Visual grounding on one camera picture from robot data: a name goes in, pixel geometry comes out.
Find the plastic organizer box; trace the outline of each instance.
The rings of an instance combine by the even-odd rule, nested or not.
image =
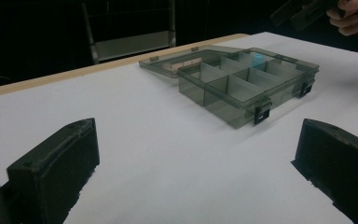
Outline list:
[[[310,92],[319,65],[264,49],[204,46],[139,62],[179,77],[179,92],[234,128],[258,124],[269,111]]]

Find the black object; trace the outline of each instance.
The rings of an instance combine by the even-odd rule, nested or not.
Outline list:
[[[292,164],[358,223],[358,137],[336,126],[305,119]]]
[[[7,168],[0,223],[63,223],[99,163],[95,120],[64,126]]]
[[[337,8],[341,17],[345,16],[345,11],[337,7],[337,0],[290,0],[270,17],[275,26],[290,19],[295,29],[300,31],[321,18],[327,9],[333,7]]]

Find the white tabletop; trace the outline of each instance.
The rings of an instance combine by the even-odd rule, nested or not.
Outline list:
[[[65,223],[351,223],[290,163],[303,119],[358,136],[358,53],[262,33],[221,43],[317,63],[312,91],[232,129],[138,63],[0,95],[6,168],[79,119],[96,118],[101,164]]]

